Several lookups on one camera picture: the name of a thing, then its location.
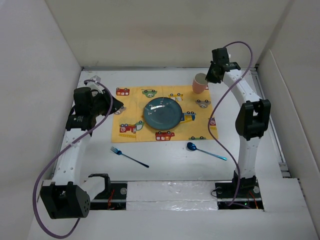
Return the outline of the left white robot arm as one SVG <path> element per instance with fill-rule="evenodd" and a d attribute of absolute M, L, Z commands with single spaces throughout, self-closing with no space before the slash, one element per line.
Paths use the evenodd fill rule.
<path fill-rule="evenodd" d="M 57 170 L 50 185 L 40 190 L 40 197 L 51 219 L 85 218 L 96 196 L 104 199 L 113 192 L 108 174 L 90 174 L 88 182 L 84 183 L 80 172 L 96 118 L 113 114 L 124 104 L 105 90 L 87 86 L 75 89 L 73 100 L 74 106 L 65 126 L 64 143 L 69 148 L 58 158 Z"/>

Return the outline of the yellow cartoon vehicle cloth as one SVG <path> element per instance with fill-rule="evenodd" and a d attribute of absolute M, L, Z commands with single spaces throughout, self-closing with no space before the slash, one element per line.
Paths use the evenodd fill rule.
<path fill-rule="evenodd" d="M 116 98 L 123 106 L 113 115 L 112 142 L 196 141 L 218 138 L 210 91 L 195 94 L 190 85 L 117 87 Z M 180 123 L 168 130 L 147 125 L 143 111 L 156 98 L 169 98 L 182 109 Z"/>

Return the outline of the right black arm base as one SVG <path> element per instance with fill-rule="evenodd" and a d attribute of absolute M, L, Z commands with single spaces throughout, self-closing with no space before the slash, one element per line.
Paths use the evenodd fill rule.
<path fill-rule="evenodd" d="M 239 178 L 234 172 L 232 180 L 215 182 L 210 194 L 216 198 L 219 210 L 264 209 L 259 182 L 255 176 Z"/>

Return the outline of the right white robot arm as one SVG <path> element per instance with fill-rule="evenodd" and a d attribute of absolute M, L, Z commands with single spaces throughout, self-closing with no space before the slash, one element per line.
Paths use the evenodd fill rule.
<path fill-rule="evenodd" d="M 212 61 L 206 80 L 209 83 L 226 84 L 240 106 L 235 120 L 235 129 L 240 140 L 239 157 L 231 191 L 235 196 L 243 197 L 249 192 L 249 186 L 256 182 L 257 150 L 269 126 L 271 103 L 254 92 L 238 63 L 230 62 L 226 47 L 211 52 Z"/>

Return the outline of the teal ceramic plate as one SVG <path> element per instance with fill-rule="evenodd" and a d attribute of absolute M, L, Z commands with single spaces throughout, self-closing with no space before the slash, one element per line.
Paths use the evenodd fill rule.
<path fill-rule="evenodd" d="M 157 97 L 143 108 L 145 123 L 155 130 L 166 131 L 175 128 L 182 119 L 181 106 L 168 97 Z"/>

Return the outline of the pink ceramic mug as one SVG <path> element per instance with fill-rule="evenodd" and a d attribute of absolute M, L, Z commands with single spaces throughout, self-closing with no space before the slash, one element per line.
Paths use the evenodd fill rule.
<path fill-rule="evenodd" d="M 192 91 L 195 94 L 201 94 L 205 91 L 206 87 L 208 86 L 208 81 L 206 80 L 206 74 L 204 73 L 197 73 L 192 82 Z"/>

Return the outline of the blue metal fork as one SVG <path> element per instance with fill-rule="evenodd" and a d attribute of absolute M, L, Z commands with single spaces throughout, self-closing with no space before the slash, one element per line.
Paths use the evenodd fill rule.
<path fill-rule="evenodd" d="M 116 147 L 113 147 L 113 146 L 112 146 L 112 147 L 110 148 L 110 150 L 111 150 L 113 153 L 115 153 L 116 155 L 118 155 L 118 156 L 125 156 L 126 158 L 128 158 L 128 159 L 130 159 L 130 160 L 132 160 L 132 161 L 134 161 L 134 162 L 136 162 L 136 163 L 144 166 L 145 168 L 149 168 L 149 167 L 150 167 L 149 165 L 147 165 L 147 164 L 145 164 L 145 163 L 143 163 L 143 162 L 141 162 L 141 161 L 138 161 L 138 160 L 136 160 L 136 159 L 134 159 L 134 158 L 132 158 L 132 157 L 124 154 L 121 150 L 119 150 L 119 149 L 116 148 Z"/>

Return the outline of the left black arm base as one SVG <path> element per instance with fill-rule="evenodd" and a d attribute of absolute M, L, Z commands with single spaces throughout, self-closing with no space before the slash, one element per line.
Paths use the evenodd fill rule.
<path fill-rule="evenodd" d="M 122 211 L 127 208 L 128 183 L 112 181 L 110 190 L 99 193 L 90 203 L 90 210 Z"/>

